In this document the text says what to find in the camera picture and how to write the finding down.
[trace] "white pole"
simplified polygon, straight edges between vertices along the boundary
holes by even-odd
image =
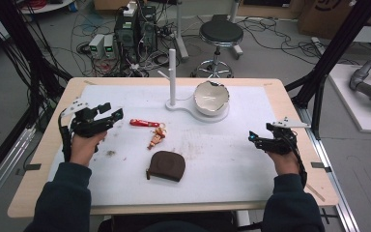
[[[170,104],[176,104],[176,49],[170,49],[169,54],[169,75],[170,75]]]

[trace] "person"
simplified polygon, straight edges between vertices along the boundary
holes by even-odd
[[[85,138],[74,135],[71,161],[59,164],[52,182],[43,187],[37,201],[35,215],[25,232],[35,231],[89,231],[91,193],[87,189],[92,171],[88,168],[95,147],[106,136],[106,131]],[[299,166],[293,153],[280,156],[268,152],[273,160],[277,177],[273,195],[267,202],[263,232],[325,231],[320,212],[311,194],[303,191]],[[167,221],[142,231],[207,231],[186,222]]]

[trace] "floor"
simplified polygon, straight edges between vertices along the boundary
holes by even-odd
[[[170,15],[173,15],[175,7],[170,7],[168,11],[171,11],[171,14],[168,14],[169,21],[173,21],[173,17]],[[209,17],[203,16],[201,19],[210,20]],[[38,20],[59,63],[66,67],[73,76],[91,75],[89,60],[85,57],[80,58],[77,55],[72,55],[70,50],[75,50],[76,46],[82,42],[90,41],[90,36],[84,35],[91,35],[94,28],[97,33],[107,33],[114,26],[114,15],[99,14],[89,1],[81,3],[77,13],[70,13],[64,9],[40,14]],[[263,31],[261,29],[264,28],[264,25],[275,24],[276,28],[271,28],[289,36],[291,39],[288,42],[289,45],[297,46],[299,43],[310,43],[310,37],[298,33],[295,21],[252,20],[254,21],[248,23],[252,34],[245,31],[241,43],[243,56],[236,60],[231,52],[223,51],[221,53],[221,60],[234,69],[235,77],[278,78],[284,84],[288,84],[312,70],[318,61],[317,57],[309,57],[307,56],[310,55],[309,53],[306,55],[300,49],[285,49],[285,52],[292,55],[281,49],[270,49],[270,47],[281,47],[287,37],[281,37],[281,34],[277,36],[272,30]],[[186,29],[184,32],[185,46],[190,57],[187,62],[178,66],[177,76],[188,77],[201,61],[212,57],[214,48],[196,37],[199,25],[201,25],[200,18],[185,17],[183,24]],[[321,40],[321,42],[328,44],[329,41]],[[368,43],[353,43],[339,62],[350,65],[363,64],[369,57],[371,57],[371,46]],[[149,71],[149,73],[150,76],[159,76],[157,71]],[[296,92],[297,90],[294,90],[289,94],[294,96]],[[5,54],[0,50],[0,144],[26,108],[26,87],[15,74],[12,64]],[[309,111],[312,112],[312,101],[309,103]],[[371,133],[357,130],[351,116],[329,81],[326,83],[320,126],[324,147],[356,218],[358,229],[371,231]],[[23,162],[27,160],[29,154],[32,154],[33,148],[39,143],[41,136],[42,134],[38,132],[8,180],[0,188],[0,231],[21,231],[30,222],[30,218],[9,218],[6,212],[22,179],[21,175],[16,175],[16,171],[22,168]],[[324,210],[328,215],[337,215],[333,208]],[[260,221],[262,214],[262,211],[249,212],[252,221]],[[91,231],[97,231],[101,221],[102,217],[92,217]],[[327,231],[344,231],[340,221],[335,217],[324,218],[324,223]]]

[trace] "chair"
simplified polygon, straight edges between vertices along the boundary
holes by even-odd
[[[219,50],[239,44],[243,40],[243,29],[228,20],[211,20],[201,26],[200,38],[207,44],[216,46],[214,58],[201,63],[191,73],[191,77],[234,77],[231,67],[219,61]]]

